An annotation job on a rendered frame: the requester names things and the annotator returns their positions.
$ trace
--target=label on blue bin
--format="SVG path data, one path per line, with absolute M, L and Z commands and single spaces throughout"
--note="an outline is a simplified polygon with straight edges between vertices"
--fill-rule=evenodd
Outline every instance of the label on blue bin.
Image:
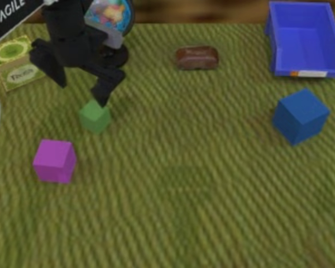
M 327 77 L 327 71 L 298 71 L 292 72 L 292 76 L 298 77 Z

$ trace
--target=cube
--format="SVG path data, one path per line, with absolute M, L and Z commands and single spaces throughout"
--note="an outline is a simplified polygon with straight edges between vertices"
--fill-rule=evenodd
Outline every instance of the cube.
M 69 141 L 41 140 L 33 161 L 33 169 L 40 180 L 69 183 L 76 164 L 76 154 Z
M 273 125 L 296 145 L 322 130 L 330 110 L 307 88 L 279 100 Z
M 91 100 L 79 111 L 79 120 L 84 128 L 99 134 L 109 125 L 111 114 L 108 107 L 102 108 Z

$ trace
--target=cardboard box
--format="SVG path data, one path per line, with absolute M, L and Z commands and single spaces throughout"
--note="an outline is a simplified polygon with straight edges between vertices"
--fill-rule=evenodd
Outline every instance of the cardboard box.
M 26 35 L 0 44 L 0 85 L 6 92 L 45 76 L 30 63 L 30 50 L 31 40 Z

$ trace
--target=blue cube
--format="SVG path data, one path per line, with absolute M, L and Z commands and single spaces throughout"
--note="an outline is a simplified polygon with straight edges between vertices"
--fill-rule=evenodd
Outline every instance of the blue cube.
M 322 130 L 330 110 L 307 88 L 279 100 L 273 125 L 296 145 Z

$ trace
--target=blue tray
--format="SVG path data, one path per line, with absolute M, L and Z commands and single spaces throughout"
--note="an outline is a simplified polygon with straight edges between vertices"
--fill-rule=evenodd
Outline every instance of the blue tray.
M 335 18 L 329 3 L 270 2 L 265 34 L 276 76 L 335 77 Z

